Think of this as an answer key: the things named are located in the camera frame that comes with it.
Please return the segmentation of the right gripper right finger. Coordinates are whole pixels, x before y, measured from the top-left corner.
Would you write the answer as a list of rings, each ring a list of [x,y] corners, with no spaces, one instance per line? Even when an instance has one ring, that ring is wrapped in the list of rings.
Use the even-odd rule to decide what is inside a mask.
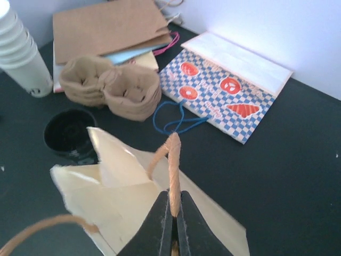
[[[232,253],[214,235],[188,191],[181,192],[176,218],[179,255],[221,256]]]

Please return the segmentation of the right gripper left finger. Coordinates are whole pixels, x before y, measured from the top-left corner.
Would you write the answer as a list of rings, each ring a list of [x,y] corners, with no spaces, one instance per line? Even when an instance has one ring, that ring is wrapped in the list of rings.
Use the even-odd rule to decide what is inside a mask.
[[[122,255],[171,255],[173,217],[170,212],[168,192],[162,191],[141,227],[118,253]]]

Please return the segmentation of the cream paper bag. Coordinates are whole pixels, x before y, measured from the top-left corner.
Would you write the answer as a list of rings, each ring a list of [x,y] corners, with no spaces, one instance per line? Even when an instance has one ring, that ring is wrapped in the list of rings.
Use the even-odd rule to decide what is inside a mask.
[[[171,255],[179,255],[176,218],[184,190],[231,255],[250,254],[246,229],[180,170],[178,134],[170,135],[151,153],[128,146],[97,127],[90,127],[88,133],[99,164],[56,165],[50,170],[68,213],[27,227],[1,248],[1,255],[10,255],[31,235],[62,223],[80,225],[104,255],[118,255],[162,191],[168,192],[173,217]]]

